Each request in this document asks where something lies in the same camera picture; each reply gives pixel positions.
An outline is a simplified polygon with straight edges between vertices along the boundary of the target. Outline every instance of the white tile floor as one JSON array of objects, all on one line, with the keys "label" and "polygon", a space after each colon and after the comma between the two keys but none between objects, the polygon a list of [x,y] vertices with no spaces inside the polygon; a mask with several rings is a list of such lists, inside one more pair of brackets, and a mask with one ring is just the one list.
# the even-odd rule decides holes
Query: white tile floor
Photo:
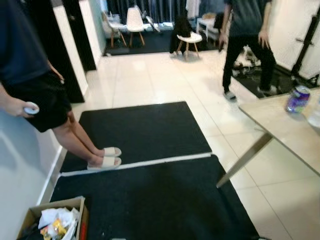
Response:
[{"label": "white tile floor", "polygon": [[[189,62],[169,53],[103,57],[87,74],[82,111],[186,101],[222,166],[228,170],[262,133],[238,109],[256,101],[240,83],[227,102],[221,86],[225,52],[205,51]],[[320,178],[282,145],[272,141],[231,179],[253,224],[273,240],[320,239]]]}]

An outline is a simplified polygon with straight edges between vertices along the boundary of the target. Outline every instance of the gray t-shirt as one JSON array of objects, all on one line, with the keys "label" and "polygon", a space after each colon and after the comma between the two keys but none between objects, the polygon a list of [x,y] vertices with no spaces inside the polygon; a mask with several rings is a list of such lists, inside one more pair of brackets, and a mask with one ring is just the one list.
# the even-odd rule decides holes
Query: gray t-shirt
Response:
[{"label": "gray t-shirt", "polygon": [[272,0],[224,0],[232,6],[230,37],[258,35],[264,22],[265,8]]},{"label": "gray t-shirt", "polygon": [[14,85],[50,71],[48,58],[20,0],[0,0],[0,82]]}]

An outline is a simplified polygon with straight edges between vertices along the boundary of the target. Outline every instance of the person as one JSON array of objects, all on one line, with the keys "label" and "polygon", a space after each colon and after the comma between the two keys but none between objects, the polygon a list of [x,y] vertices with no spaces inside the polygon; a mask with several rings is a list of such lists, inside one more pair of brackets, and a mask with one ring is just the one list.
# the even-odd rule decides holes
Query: person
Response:
[{"label": "person", "polygon": [[[87,161],[88,169],[113,169],[121,164],[119,148],[98,149],[75,120],[62,75],[50,64],[24,6],[0,1],[0,109],[24,117],[39,132],[52,129],[57,141]],[[27,114],[25,108],[39,112]]]},{"label": "person", "polygon": [[258,92],[268,96],[277,94],[276,87],[271,86],[276,60],[268,37],[272,0],[224,0],[224,2],[223,24],[219,36],[220,48],[227,41],[226,28],[233,11],[222,82],[225,98],[231,102],[237,100],[229,86],[234,63],[246,45],[249,45],[255,56],[261,60],[262,73]]}]

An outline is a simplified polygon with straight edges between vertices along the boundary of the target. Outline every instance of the white chair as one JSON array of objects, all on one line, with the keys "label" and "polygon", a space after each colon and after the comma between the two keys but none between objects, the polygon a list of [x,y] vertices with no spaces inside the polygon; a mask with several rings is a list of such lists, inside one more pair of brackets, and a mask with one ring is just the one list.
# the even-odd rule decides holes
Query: white chair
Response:
[{"label": "white chair", "polygon": [[137,7],[130,7],[128,9],[128,14],[126,17],[126,27],[129,32],[131,32],[130,36],[130,44],[129,46],[132,46],[132,41],[134,37],[134,33],[139,33],[140,39],[142,42],[142,45],[145,45],[145,40],[142,37],[141,32],[145,30],[144,28],[144,22],[142,21],[141,13],[139,8]]},{"label": "white chair", "polygon": [[190,33],[190,37],[183,37],[183,36],[179,36],[179,35],[177,35],[176,37],[180,40],[180,44],[179,44],[178,49],[176,50],[176,54],[178,54],[178,52],[180,51],[180,49],[182,47],[182,44],[185,42],[186,43],[185,60],[188,61],[189,44],[194,44],[195,51],[196,51],[198,57],[200,58],[199,52],[198,52],[198,48],[197,48],[197,44],[196,44],[196,43],[199,43],[199,42],[202,41],[202,36],[200,34],[197,34],[197,33],[192,31]]},{"label": "white chair", "polygon": [[125,25],[121,24],[121,23],[117,23],[117,22],[110,22],[109,19],[108,19],[108,16],[105,12],[102,13],[102,18],[103,18],[103,23],[102,23],[102,26],[103,28],[106,28],[104,26],[107,25],[107,28],[111,29],[111,48],[114,47],[114,37],[115,37],[115,33],[119,33],[121,38],[122,38],[122,41],[123,41],[123,44],[125,46],[127,46],[127,43],[125,41],[125,38],[124,36],[122,35],[120,29],[124,29],[125,28]]}]

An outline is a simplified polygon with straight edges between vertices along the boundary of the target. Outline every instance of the wooden chair leg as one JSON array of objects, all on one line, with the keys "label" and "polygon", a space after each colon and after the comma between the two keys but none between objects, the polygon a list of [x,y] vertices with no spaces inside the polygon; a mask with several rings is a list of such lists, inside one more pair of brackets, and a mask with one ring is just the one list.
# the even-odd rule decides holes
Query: wooden chair leg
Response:
[{"label": "wooden chair leg", "polygon": [[141,42],[142,42],[142,45],[146,45],[145,44],[145,40],[144,40],[144,37],[142,36],[141,32],[139,32],[139,35],[140,35],[140,39],[141,39]]},{"label": "wooden chair leg", "polygon": [[111,48],[114,47],[114,31],[111,32]]},{"label": "wooden chair leg", "polygon": [[133,40],[133,38],[134,38],[134,33],[132,32],[131,33],[131,36],[130,36],[130,44],[129,44],[129,47],[131,48],[131,46],[132,46],[132,40]]},{"label": "wooden chair leg", "polygon": [[188,55],[189,55],[189,43],[186,43],[186,48],[185,48],[185,60],[188,61]]},{"label": "wooden chair leg", "polygon": [[194,44],[194,47],[195,47],[196,54],[198,54],[198,58],[200,58],[199,52],[198,52],[198,48],[197,48],[197,44],[196,44],[196,43]]},{"label": "wooden chair leg", "polygon": [[126,40],[125,40],[124,36],[122,35],[122,32],[119,31],[119,33],[120,33],[120,36],[121,36],[121,38],[122,38],[123,44],[124,44],[125,46],[127,46]]},{"label": "wooden chair leg", "polygon": [[180,40],[180,44],[179,44],[179,46],[178,46],[178,49],[176,50],[176,54],[177,54],[177,55],[179,54],[179,51],[180,51],[183,43],[184,43],[184,41]]}]

